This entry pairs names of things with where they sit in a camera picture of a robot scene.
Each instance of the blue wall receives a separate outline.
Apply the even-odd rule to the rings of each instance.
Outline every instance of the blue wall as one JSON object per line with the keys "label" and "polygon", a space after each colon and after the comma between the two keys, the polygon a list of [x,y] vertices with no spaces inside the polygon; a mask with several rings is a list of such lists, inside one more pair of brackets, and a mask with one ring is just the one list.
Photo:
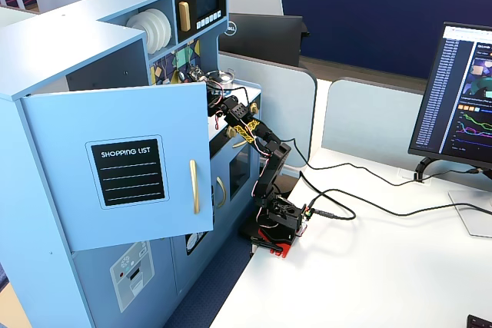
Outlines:
{"label": "blue wall", "polygon": [[427,78],[442,24],[492,25],[492,0],[283,0],[311,37],[302,55]]}

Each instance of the monitor screen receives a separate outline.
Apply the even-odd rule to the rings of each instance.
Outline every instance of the monitor screen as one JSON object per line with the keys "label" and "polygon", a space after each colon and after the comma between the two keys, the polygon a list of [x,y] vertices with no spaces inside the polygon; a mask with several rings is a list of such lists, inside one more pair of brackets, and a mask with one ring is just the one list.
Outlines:
{"label": "monitor screen", "polygon": [[444,26],[409,153],[492,167],[492,28]]}

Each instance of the stacked plates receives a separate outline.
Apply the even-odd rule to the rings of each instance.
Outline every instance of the stacked plates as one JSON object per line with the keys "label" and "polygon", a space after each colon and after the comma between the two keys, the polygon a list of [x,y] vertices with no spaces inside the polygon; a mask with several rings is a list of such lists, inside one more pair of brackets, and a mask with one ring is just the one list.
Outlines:
{"label": "stacked plates", "polygon": [[149,54],[161,50],[171,39],[171,24],[164,13],[158,9],[147,9],[131,17],[126,27],[145,31]]}

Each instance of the robotic arm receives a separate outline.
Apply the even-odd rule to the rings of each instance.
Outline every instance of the robotic arm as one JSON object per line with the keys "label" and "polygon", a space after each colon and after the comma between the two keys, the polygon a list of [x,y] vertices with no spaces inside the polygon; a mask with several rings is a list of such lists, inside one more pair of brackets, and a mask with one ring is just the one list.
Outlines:
{"label": "robotic arm", "polygon": [[214,94],[213,90],[208,89],[207,103],[209,117],[224,117],[225,121],[266,159],[252,195],[254,203],[261,207],[260,212],[265,209],[269,223],[273,225],[259,224],[258,233],[266,241],[266,244],[263,242],[260,245],[270,247],[285,257],[296,234],[301,231],[304,214],[304,208],[297,208],[274,191],[274,182],[287,160],[291,147],[282,142],[266,124],[256,119],[249,107],[240,103],[236,96],[223,98],[222,95]]}

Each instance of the chalkboard label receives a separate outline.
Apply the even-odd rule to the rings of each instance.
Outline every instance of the chalkboard label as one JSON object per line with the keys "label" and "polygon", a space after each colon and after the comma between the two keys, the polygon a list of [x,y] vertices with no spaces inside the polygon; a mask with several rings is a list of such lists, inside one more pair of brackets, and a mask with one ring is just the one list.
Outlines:
{"label": "chalkboard label", "polygon": [[93,144],[91,153],[106,207],[166,198],[157,138]]}

